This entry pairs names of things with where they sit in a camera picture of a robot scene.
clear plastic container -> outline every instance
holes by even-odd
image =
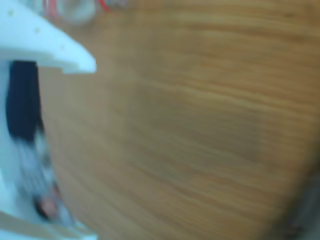
[[[98,11],[126,8],[129,0],[18,0],[34,12],[52,20],[62,19],[70,24],[90,22]]]

white object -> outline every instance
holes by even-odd
[[[97,70],[94,57],[66,33],[15,0],[1,0],[0,58],[35,61],[65,74]]]
[[[19,1],[21,4],[27,6],[29,9],[32,9],[32,11],[36,12],[37,14],[44,16],[45,15],[45,9],[44,9],[44,3],[48,0],[15,0]]]

wood grain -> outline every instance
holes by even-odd
[[[153,0],[64,26],[95,75],[42,69],[68,206],[112,240],[253,240],[319,134],[320,3]]]

wooden surface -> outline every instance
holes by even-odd
[[[68,206],[110,240],[254,240],[316,155],[316,0],[136,2],[65,30],[95,75],[42,69]]]

black fabric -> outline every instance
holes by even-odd
[[[38,67],[35,62],[14,61],[11,64],[6,119],[13,139],[32,143],[37,128],[43,131]]]

